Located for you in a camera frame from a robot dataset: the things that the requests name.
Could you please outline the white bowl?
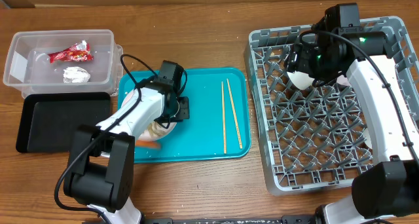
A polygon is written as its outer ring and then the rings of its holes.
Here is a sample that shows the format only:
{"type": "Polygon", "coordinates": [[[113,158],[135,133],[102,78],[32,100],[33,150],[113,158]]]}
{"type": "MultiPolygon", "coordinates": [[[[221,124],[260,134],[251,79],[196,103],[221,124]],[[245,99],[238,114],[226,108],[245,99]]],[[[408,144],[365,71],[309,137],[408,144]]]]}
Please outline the white bowl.
{"type": "Polygon", "coordinates": [[[309,74],[300,71],[288,71],[287,75],[289,77],[289,80],[299,90],[306,90],[307,88],[311,87],[312,83],[314,82],[314,78],[311,78],[309,74]]]}

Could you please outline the orange carrot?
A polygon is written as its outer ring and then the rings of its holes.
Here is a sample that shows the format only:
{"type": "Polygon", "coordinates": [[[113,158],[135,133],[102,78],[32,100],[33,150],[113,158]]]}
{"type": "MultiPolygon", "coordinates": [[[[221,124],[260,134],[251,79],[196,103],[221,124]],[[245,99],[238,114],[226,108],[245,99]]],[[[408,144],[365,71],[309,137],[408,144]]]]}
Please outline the orange carrot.
{"type": "Polygon", "coordinates": [[[146,148],[146,149],[161,149],[161,145],[157,141],[141,141],[137,140],[135,143],[136,147],[146,148]]]}

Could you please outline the wooden chopstick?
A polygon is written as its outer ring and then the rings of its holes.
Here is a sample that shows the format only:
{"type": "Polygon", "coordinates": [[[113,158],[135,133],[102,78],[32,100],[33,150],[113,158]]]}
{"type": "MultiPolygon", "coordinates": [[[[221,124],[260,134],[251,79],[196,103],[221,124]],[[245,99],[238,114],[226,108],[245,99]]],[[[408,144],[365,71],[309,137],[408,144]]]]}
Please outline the wooden chopstick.
{"type": "Polygon", "coordinates": [[[235,104],[234,104],[234,98],[233,98],[233,95],[232,95],[232,90],[231,90],[231,87],[230,87],[229,79],[227,79],[227,87],[228,87],[228,93],[229,93],[229,97],[230,97],[230,104],[231,104],[231,108],[232,108],[234,123],[235,123],[235,127],[236,127],[236,133],[237,133],[239,148],[243,149],[242,139],[241,139],[241,134],[240,134],[240,127],[238,125],[236,108],[235,108],[235,104]]]}
{"type": "Polygon", "coordinates": [[[221,81],[221,102],[222,102],[222,120],[223,120],[223,152],[227,153],[227,131],[226,131],[226,120],[225,120],[225,92],[224,83],[221,81]]]}

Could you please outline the white tissue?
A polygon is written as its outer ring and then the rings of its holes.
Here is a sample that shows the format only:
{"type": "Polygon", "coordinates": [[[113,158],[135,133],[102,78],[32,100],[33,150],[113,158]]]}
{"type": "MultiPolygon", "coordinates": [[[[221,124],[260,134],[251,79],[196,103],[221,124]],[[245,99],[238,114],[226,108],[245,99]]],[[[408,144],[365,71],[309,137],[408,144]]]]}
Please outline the white tissue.
{"type": "Polygon", "coordinates": [[[85,69],[77,66],[64,69],[64,83],[87,83],[90,74],[85,69]]]}

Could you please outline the pink bowl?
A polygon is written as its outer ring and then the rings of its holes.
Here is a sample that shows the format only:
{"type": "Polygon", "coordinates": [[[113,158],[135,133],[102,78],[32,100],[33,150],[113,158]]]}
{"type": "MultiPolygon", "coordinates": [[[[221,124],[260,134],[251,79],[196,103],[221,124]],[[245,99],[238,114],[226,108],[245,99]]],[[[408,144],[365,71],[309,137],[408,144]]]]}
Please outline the pink bowl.
{"type": "Polygon", "coordinates": [[[351,86],[351,84],[348,82],[348,79],[344,75],[340,75],[337,78],[337,84],[342,86],[351,86]]]}

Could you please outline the white cup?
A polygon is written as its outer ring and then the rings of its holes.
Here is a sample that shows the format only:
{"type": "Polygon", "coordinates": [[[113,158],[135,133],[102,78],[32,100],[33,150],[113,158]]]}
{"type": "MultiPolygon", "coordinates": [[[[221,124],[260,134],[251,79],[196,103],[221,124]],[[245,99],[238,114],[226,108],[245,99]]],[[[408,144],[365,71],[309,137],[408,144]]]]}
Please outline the white cup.
{"type": "Polygon", "coordinates": [[[372,146],[371,136],[370,136],[370,134],[369,134],[369,130],[368,130],[368,128],[364,129],[364,131],[363,131],[363,137],[365,138],[365,141],[364,141],[365,145],[366,145],[369,149],[372,149],[372,148],[373,148],[373,146],[372,146]]]}

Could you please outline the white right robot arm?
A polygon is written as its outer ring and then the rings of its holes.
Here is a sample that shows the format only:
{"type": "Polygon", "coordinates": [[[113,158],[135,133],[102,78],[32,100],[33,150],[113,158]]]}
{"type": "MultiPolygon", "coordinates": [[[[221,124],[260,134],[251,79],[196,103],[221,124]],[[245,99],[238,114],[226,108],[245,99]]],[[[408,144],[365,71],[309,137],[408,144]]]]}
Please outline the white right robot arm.
{"type": "Polygon", "coordinates": [[[373,148],[373,167],[346,198],[316,210],[312,223],[386,223],[418,212],[418,130],[401,93],[392,47],[381,31],[365,31],[355,3],[328,8],[285,59],[299,89],[345,76],[355,91],[373,148]]]}

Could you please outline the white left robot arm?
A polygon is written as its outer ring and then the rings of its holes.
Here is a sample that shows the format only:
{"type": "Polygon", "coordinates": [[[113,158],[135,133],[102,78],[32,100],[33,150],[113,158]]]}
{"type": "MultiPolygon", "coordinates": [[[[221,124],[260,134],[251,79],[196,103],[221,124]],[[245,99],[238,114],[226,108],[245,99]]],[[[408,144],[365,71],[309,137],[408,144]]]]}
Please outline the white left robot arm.
{"type": "Polygon", "coordinates": [[[103,223],[142,223],[130,199],[135,143],[152,122],[167,129],[189,118],[189,100],[182,96],[186,83],[184,68],[165,60],[159,72],[134,83],[116,113],[95,126],[80,125],[54,189],[57,206],[94,212],[103,223]]]}

